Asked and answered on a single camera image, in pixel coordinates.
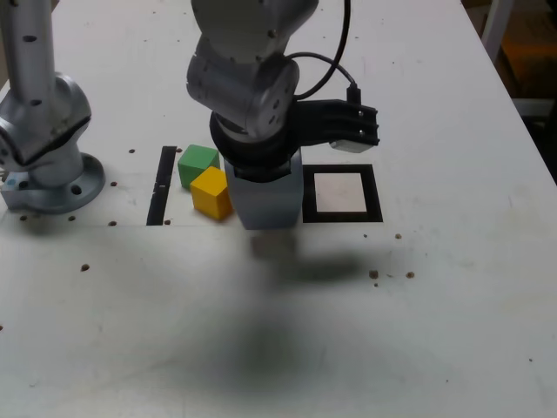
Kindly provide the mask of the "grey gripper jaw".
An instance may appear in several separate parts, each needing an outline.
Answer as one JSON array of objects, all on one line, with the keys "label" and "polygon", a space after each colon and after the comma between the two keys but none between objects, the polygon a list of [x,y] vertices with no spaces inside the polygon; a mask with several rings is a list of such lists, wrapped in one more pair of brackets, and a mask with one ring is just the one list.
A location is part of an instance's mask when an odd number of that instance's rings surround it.
[{"label": "grey gripper jaw", "polygon": [[232,206],[246,230],[288,229],[296,226],[304,197],[301,150],[291,159],[291,173],[269,183],[237,178],[225,161]]}]

